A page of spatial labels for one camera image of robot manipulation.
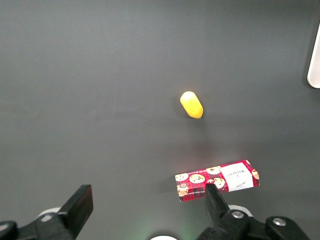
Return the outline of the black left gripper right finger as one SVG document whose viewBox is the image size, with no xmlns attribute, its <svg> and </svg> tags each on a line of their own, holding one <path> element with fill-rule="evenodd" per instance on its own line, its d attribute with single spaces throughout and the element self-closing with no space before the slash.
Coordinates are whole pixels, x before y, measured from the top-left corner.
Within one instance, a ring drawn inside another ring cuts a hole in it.
<svg viewBox="0 0 320 240">
<path fill-rule="evenodd" d="M 205 209 L 211 227 L 199 240 L 308 240 L 296 222 L 284 216 L 270 216 L 264 223 L 244 210 L 231 209 L 214 184 L 205 187 Z"/>
</svg>

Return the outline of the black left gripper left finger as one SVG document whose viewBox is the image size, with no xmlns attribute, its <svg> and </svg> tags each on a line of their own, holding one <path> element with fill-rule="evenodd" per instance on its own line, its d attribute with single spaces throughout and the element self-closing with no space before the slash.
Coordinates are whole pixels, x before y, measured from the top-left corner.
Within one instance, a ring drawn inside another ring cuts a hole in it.
<svg viewBox="0 0 320 240">
<path fill-rule="evenodd" d="M 0 222 L 2 240 L 74 240 L 93 211 L 92 186 L 81 185 L 57 212 L 47 212 L 18 227 L 12 220 Z"/>
</svg>

